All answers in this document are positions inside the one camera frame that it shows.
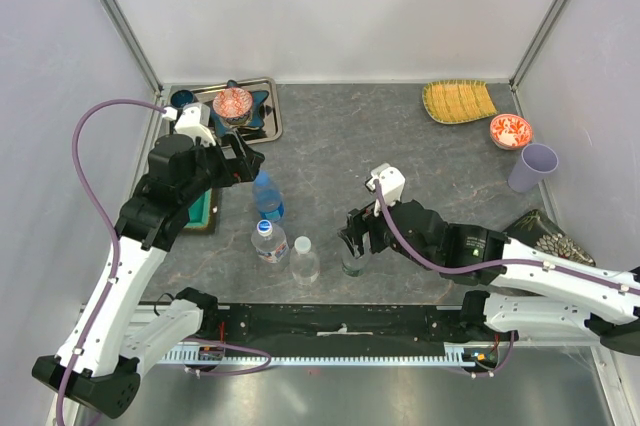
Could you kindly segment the clear bottle white cap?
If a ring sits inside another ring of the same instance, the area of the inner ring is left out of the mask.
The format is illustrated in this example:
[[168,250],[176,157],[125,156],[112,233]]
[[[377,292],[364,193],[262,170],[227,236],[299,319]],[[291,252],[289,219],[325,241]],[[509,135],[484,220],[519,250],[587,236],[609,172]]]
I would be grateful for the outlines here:
[[310,286],[316,281],[320,274],[320,259],[313,245],[308,254],[299,254],[293,245],[290,271],[294,280],[301,286]]

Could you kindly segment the green label clear bottle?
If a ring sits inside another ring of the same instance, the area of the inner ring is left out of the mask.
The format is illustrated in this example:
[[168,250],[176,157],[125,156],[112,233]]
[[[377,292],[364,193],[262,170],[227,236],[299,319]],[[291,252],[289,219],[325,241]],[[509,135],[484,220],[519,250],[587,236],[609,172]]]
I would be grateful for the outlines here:
[[361,276],[368,262],[369,255],[367,253],[354,256],[348,247],[344,247],[341,251],[342,270],[347,276]]

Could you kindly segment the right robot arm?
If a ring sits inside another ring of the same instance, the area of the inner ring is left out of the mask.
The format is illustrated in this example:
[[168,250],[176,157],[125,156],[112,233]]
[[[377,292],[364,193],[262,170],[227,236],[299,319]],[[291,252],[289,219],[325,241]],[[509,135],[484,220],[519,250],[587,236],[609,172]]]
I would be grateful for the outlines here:
[[485,299],[458,314],[467,338],[491,330],[522,332],[525,324],[576,330],[598,338],[612,351],[639,353],[639,273],[583,265],[538,251],[481,226],[447,223],[417,201],[384,207],[378,202],[348,213],[338,232],[349,253],[386,249],[458,284],[484,285],[534,293],[559,302],[557,313],[536,310],[524,316]]

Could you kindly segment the plain white bottle cap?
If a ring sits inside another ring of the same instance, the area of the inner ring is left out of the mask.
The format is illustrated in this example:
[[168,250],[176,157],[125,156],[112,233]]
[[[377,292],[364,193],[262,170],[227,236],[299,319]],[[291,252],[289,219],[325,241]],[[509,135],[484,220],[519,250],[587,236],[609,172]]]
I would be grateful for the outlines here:
[[299,254],[308,254],[311,251],[312,243],[306,236],[299,236],[294,242],[294,248]]

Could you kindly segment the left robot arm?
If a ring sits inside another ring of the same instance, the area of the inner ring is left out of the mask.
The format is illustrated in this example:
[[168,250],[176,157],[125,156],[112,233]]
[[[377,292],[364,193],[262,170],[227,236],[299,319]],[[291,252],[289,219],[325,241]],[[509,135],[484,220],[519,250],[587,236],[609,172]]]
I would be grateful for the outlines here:
[[242,138],[233,156],[217,143],[173,134],[159,138],[148,171],[122,206],[112,248],[89,303],[58,352],[37,358],[32,375],[70,399],[115,419],[135,398],[142,378],[174,346],[220,331],[216,297],[186,288],[170,307],[132,336],[126,334],[142,293],[177,236],[189,209],[206,192],[255,180],[265,160]]

